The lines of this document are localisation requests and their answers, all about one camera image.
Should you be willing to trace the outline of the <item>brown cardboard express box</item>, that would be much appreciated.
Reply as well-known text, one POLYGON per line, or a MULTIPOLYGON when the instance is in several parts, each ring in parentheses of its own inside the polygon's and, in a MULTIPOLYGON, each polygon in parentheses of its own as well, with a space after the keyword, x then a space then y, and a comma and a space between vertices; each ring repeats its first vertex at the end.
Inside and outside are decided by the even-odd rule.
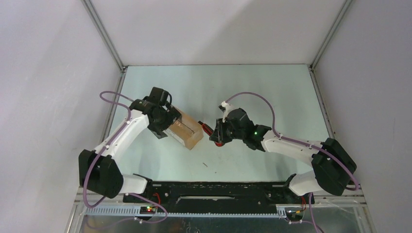
POLYGON ((177 108, 181 114, 181 118, 177 119, 164 132, 167 136, 171 136, 185 146, 188 150, 192 150, 195 145, 202 140, 204 131, 201 124, 194 120, 191 116, 177 108))

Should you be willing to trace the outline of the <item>red black utility knife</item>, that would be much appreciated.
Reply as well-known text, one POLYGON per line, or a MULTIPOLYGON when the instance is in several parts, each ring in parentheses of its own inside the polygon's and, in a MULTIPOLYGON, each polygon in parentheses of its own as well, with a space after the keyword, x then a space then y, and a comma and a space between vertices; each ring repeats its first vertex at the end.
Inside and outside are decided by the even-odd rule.
MULTIPOLYGON (((203 131, 208 135, 211 136, 213 134, 213 130, 210 126, 207 124, 203 123, 202 121, 198 121, 198 123, 201 125, 203 131)), ((224 143, 219 143, 219 142, 214 142, 217 147, 222 147, 224 143)))

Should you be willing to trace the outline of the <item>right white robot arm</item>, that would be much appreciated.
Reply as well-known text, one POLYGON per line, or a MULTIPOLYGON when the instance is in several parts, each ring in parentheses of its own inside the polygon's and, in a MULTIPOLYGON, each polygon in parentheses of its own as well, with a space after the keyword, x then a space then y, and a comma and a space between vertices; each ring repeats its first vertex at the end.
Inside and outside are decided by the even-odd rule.
POLYGON ((217 119, 209 139, 217 146, 241 140, 252 150, 282 154, 311 166, 311 171, 294 174, 287 179, 282 195, 289 203, 295 203, 303 195, 318 191, 342 195, 351 181, 350 176, 357 168, 337 140, 289 141, 276 135, 269 126, 254 124, 241 108, 217 119))

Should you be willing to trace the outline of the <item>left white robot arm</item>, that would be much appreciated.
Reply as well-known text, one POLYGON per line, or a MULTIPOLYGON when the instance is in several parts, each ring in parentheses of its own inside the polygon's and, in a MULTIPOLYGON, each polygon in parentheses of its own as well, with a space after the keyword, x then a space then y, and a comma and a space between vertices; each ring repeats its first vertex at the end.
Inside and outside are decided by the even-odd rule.
POLYGON ((78 157, 80 186, 114 198, 122 193, 134 193, 141 202, 153 198, 154 190, 148 179, 122 172, 118 166, 132 142, 145 129, 158 139, 167 137, 165 131, 181 113, 172 105, 171 94, 161 88, 152 88, 143 99, 134 100, 126 107, 127 115, 113 133, 93 150, 83 150, 78 157))

